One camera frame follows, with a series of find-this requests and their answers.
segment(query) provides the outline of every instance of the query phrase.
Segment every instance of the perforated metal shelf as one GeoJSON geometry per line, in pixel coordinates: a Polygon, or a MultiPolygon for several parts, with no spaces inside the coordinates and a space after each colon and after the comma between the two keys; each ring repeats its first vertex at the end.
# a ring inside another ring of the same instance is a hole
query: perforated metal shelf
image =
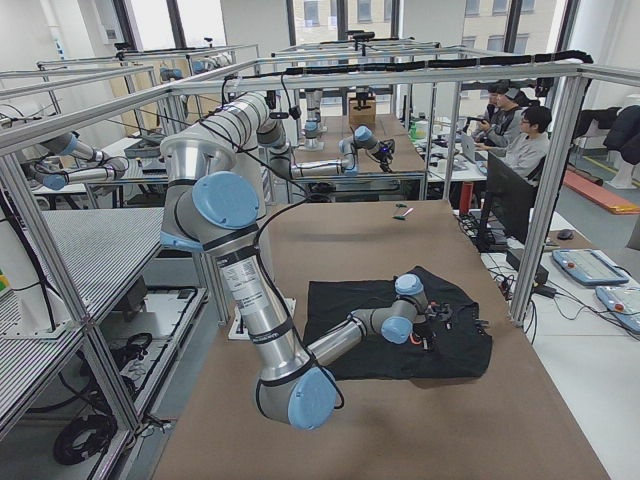
{"type": "MultiPolygon", "coordinates": [[[[44,217],[87,309],[100,322],[160,250],[161,208],[47,211],[44,217]]],[[[0,297],[0,333],[19,320],[0,297]]],[[[56,340],[0,339],[0,439],[80,347],[76,327],[56,340]]]]}

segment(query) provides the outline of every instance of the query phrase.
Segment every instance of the computer mouse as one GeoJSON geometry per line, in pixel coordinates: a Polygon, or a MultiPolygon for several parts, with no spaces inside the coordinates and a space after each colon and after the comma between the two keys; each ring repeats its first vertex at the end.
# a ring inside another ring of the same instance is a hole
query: computer mouse
{"type": "Polygon", "coordinates": [[[573,238],[573,230],[565,228],[558,232],[558,240],[571,240],[573,238]]]}

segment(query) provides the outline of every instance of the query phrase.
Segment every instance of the black monitor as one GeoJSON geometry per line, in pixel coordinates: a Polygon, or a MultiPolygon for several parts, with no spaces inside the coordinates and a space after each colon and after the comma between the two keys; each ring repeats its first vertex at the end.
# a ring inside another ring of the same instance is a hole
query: black monitor
{"type": "Polygon", "coordinates": [[[491,250],[493,236],[488,222],[492,216],[502,224],[507,237],[515,237],[524,243],[529,230],[529,210],[533,207],[535,199],[536,187],[489,152],[487,191],[476,236],[478,250],[481,252],[491,250]]]}

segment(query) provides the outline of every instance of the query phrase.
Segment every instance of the laptop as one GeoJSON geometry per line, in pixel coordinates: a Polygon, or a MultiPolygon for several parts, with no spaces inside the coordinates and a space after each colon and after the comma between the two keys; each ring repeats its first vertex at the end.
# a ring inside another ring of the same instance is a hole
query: laptop
{"type": "Polygon", "coordinates": [[[464,155],[467,160],[473,163],[487,160],[486,152],[476,152],[476,142],[471,136],[463,133],[460,137],[460,142],[462,143],[462,155],[464,155]]]}

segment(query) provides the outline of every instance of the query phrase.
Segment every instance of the hand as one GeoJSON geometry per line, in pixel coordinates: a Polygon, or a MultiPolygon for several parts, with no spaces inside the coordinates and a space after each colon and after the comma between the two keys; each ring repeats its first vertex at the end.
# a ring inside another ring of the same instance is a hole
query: hand
{"type": "Polygon", "coordinates": [[[481,122],[478,122],[478,128],[483,132],[487,132],[491,128],[491,124],[486,120],[483,120],[481,122]]]}

